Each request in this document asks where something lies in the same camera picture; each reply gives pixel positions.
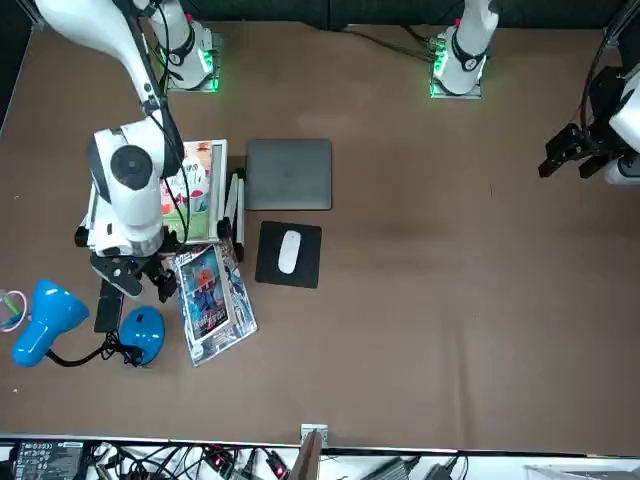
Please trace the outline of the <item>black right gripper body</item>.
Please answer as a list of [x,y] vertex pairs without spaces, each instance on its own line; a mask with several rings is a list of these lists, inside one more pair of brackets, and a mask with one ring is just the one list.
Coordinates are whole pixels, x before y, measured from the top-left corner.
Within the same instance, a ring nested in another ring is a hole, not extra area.
[[120,256],[119,259],[120,269],[130,275],[167,275],[170,271],[159,253],[146,257]]

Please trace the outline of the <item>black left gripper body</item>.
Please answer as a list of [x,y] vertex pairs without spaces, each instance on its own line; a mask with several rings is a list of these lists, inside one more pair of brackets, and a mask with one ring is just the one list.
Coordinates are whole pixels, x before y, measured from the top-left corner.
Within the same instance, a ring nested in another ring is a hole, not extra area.
[[623,68],[607,65],[587,87],[587,112],[582,115],[583,154],[605,155],[628,147],[622,113],[625,85]]

